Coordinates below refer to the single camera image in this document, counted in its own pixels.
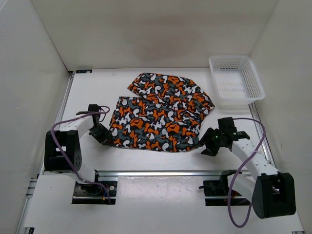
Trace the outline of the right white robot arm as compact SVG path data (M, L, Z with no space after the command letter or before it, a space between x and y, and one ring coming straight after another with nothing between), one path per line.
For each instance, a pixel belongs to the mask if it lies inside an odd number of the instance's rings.
M218 128L209 128L197 146L205 147L202 154L206 156L216 156L220 148L227 148L242 163L236 170L223 171L218 181L205 181L201 188L207 195L227 195L228 206L232 193L237 192L261 219L295 214L293 176L270 164L258 150L261 145L254 146L246 132L237 130L234 120L220 118Z

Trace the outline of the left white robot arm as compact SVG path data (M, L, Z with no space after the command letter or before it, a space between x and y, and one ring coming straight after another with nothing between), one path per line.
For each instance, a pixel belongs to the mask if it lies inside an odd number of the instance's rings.
M108 106L90 104L87 111L78 112L75 118L55 123L45 136L45 170L65 174L85 184L91 195L105 190L97 171L82 161L80 139L88 133L99 144L108 145L112 134L101 122L109 112Z

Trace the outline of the orange camouflage shorts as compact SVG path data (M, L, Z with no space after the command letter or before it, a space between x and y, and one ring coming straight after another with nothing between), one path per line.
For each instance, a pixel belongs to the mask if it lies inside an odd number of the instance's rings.
M193 80L142 73L128 86L135 97L119 97L110 122L114 147L188 152L199 142L202 122L215 107Z

